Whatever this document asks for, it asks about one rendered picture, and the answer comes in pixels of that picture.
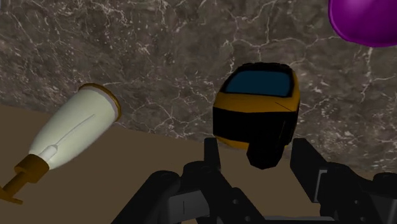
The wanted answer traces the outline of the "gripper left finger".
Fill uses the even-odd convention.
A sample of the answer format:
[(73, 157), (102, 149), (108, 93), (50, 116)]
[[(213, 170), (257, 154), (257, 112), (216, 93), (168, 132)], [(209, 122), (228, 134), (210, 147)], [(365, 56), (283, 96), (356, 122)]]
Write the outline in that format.
[(151, 174), (111, 224), (264, 224), (264, 217), (220, 171), (217, 140), (204, 141), (204, 158), (187, 163), (182, 175)]

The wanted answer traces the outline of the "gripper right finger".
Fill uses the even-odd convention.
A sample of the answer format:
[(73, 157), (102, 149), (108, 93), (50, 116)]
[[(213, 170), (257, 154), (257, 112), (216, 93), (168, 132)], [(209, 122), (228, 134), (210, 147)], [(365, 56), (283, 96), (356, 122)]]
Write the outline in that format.
[(397, 224), (397, 173), (372, 180), (349, 166), (326, 161), (304, 138), (293, 140), (290, 167), (320, 215), (340, 224)]

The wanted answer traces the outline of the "yellow and black helmet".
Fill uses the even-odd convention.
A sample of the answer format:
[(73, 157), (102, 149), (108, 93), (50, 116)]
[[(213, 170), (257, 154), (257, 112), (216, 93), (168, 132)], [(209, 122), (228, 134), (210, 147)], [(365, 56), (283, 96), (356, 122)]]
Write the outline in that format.
[(222, 143), (246, 151), (259, 169), (275, 167), (296, 129), (300, 90), (286, 64), (239, 66), (222, 84), (212, 107), (212, 133)]

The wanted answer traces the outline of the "cream bottle with brown pump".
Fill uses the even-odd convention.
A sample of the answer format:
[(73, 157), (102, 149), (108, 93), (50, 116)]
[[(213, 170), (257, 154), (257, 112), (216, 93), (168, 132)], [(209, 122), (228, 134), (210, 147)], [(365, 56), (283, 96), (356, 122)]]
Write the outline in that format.
[(0, 199), (21, 204), (14, 195), (37, 183), (49, 170), (77, 157), (118, 121), (122, 109), (116, 96), (96, 83), (86, 83), (47, 121), (29, 152), (15, 167), (15, 176), (0, 187)]

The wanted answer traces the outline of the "purple round object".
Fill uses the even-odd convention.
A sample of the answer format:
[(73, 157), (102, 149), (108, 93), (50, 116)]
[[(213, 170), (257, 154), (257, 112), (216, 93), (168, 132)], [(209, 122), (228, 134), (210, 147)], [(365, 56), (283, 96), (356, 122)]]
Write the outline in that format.
[(397, 46), (397, 0), (328, 0), (328, 18), (346, 41), (370, 47)]

